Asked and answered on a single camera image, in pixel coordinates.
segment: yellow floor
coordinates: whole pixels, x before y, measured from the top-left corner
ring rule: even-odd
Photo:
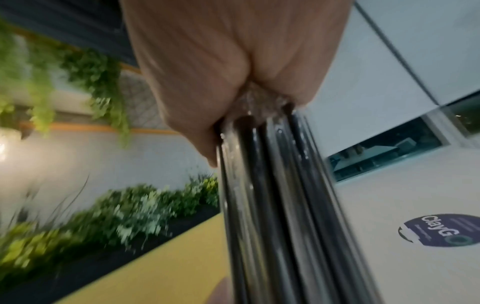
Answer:
[[[59,303],[200,304],[228,271],[219,214]]]

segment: purple circular sign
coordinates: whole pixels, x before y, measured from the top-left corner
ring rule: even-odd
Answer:
[[[433,247],[459,247],[480,242],[480,217],[434,214],[417,217],[398,228],[405,240]]]

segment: hanging plant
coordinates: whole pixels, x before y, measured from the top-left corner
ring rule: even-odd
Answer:
[[[69,81],[91,94],[89,105],[93,118],[106,119],[126,145],[130,128],[118,84],[120,63],[92,49],[63,49],[60,57],[60,66],[68,72]]]
[[[20,53],[10,28],[0,20],[0,114],[14,111],[10,92],[20,80]]]
[[[28,63],[31,65],[27,83],[33,107],[28,111],[35,129],[47,134],[55,119],[55,110],[50,103],[54,86],[50,70],[56,62],[55,45],[45,39],[34,37],[28,40]]]

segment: glass window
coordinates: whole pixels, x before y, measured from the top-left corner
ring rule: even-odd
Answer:
[[[447,107],[447,116],[456,125],[462,126],[461,131],[466,135],[480,133],[480,92],[460,99]]]
[[[341,181],[441,145],[423,119],[416,118],[340,151],[329,160],[335,179]]]

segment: white wall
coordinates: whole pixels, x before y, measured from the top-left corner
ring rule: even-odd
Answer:
[[[480,245],[427,247],[402,239],[430,214],[480,216],[480,150],[444,147],[338,184],[385,303],[477,303]]]
[[[479,0],[358,0],[441,104],[480,90]]]
[[[335,60],[307,107],[323,156],[434,108],[435,104],[353,9]]]
[[[48,138],[33,133],[9,145],[0,162],[1,217],[5,225],[31,185],[39,192],[27,204],[45,218],[67,195],[67,202],[72,200],[88,176],[75,208],[89,207],[109,189],[139,183],[180,188],[189,174],[200,172],[210,168],[181,136],[132,134],[129,148],[122,149],[114,133],[52,131]]]

